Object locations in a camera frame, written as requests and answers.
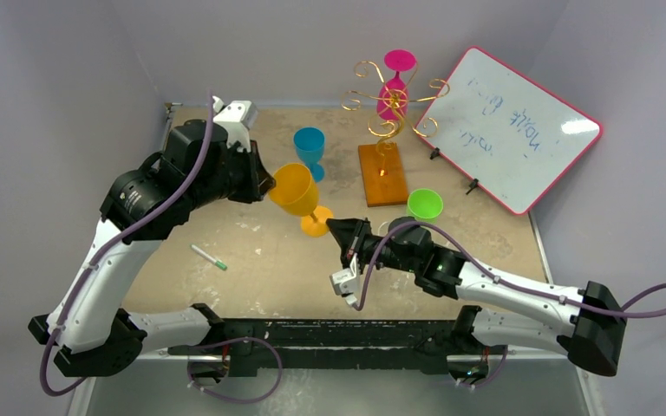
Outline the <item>orange plastic wine glass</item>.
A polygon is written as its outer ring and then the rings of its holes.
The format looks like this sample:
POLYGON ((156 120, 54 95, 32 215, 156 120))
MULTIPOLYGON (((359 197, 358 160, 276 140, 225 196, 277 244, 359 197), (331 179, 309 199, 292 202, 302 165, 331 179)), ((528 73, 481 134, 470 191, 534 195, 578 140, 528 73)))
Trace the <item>orange plastic wine glass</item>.
POLYGON ((286 213, 300 218, 300 227, 308 237, 322 237, 329 232, 327 220, 331 209, 319 204, 317 183, 307 166, 286 164, 273 174, 276 182, 269 196, 286 213))

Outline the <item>pink plastic wine glass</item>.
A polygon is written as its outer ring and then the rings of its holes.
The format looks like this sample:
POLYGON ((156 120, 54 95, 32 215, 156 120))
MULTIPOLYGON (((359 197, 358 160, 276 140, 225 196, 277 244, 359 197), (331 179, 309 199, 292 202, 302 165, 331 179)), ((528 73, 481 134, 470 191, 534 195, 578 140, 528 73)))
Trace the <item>pink plastic wine glass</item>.
POLYGON ((390 50, 383 58, 384 65, 394 72, 394 76, 382 84, 378 94, 376 112, 384 121, 398 121, 408 112, 408 84, 402 73, 417 70, 415 56, 406 49, 390 50))

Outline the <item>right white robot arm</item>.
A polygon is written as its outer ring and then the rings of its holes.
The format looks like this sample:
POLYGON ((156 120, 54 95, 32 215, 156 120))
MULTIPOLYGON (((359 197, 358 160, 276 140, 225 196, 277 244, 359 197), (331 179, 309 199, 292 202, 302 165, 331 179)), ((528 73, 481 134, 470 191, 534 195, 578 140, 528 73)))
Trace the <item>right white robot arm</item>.
POLYGON ((617 374, 627 320, 603 284, 560 286, 496 269, 457 244, 434 242, 432 234, 442 230, 411 217, 397 219, 384 236, 367 219, 326 225, 341 250, 342 268, 331 274, 331 285, 351 308, 363 309, 374 270, 399 270, 431 296, 479 304, 462 309, 452 330, 462 352, 520 346, 561 354, 593 374, 617 374))

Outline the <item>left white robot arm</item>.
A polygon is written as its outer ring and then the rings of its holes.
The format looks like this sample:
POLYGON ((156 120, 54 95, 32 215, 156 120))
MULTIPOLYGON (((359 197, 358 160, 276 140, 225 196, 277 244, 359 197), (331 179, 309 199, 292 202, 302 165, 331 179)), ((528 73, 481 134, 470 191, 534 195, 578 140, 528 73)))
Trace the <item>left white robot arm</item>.
POLYGON ((192 211, 222 199, 258 202, 274 186, 250 130, 248 121, 189 120, 170 131, 164 150, 114 181, 68 294, 29 323, 45 361, 84 379, 115 375, 140 354, 163 348, 221 349, 223 322, 205 304, 141 314, 122 302, 149 257, 192 211))

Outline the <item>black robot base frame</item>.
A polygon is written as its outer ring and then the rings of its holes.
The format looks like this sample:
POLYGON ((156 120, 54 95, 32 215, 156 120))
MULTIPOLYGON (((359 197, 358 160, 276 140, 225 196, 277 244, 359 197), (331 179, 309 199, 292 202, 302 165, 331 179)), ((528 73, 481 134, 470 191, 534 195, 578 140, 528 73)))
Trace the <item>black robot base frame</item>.
POLYGON ((416 370, 482 380, 489 364, 513 347, 477 341, 470 327, 477 306, 454 320, 214 319, 201 342, 174 341, 161 356, 193 361, 215 358, 231 377, 253 377, 262 368, 416 370))

